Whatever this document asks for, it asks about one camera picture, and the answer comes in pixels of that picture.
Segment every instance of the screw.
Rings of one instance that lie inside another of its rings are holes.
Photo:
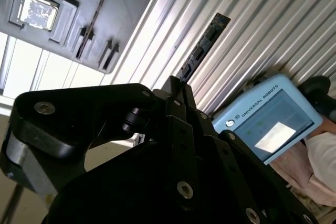
[[[191,199],[194,196],[193,188],[186,181],[180,181],[177,183],[177,191],[185,199]]]
[[[303,215],[303,217],[308,224],[313,224],[314,223],[307,215]]]
[[[246,215],[253,224],[260,224],[260,218],[252,208],[246,208]]]
[[[208,117],[206,116],[206,114],[204,114],[203,112],[200,113],[201,114],[201,118],[203,119],[207,119]]]
[[[50,102],[38,102],[34,105],[34,109],[43,115],[51,115],[55,112],[55,107]]]
[[[234,134],[229,133],[228,135],[229,135],[229,137],[231,138],[231,140],[235,140],[235,139],[236,139],[236,137],[234,136]]]
[[[150,97],[151,95],[147,92],[147,91],[142,91],[142,93],[145,95],[145,96],[147,96],[147,97]]]

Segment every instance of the white wall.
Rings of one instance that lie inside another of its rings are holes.
[[[5,135],[8,117],[0,115],[0,144],[2,145],[3,136]],[[85,168],[93,169],[98,165],[110,160],[111,158],[128,150],[128,147],[107,143],[90,150],[85,160]],[[14,190],[15,182],[8,179],[0,171],[0,216],[8,203],[8,200]],[[25,189],[20,204],[16,210],[12,224],[37,224],[41,223],[47,214],[46,207],[42,204],[40,198]]]

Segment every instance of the touchscreen display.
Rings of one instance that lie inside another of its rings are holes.
[[[281,89],[234,132],[265,161],[312,125],[304,110]]]

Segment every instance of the gray plastic housing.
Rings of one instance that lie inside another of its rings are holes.
[[[112,72],[150,0],[105,0],[89,40],[78,49],[100,0],[50,0],[58,5],[51,30],[18,18],[22,0],[0,0],[0,31],[103,73]]]

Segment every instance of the black cable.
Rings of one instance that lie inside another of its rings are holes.
[[[10,224],[11,223],[13,216],[15,214],[15,210],[20,202],[23,190],[24,190],[23,186],[19,184],[15,186],[15,189],[10,197],[7,207],[1,217],[0,224]]]

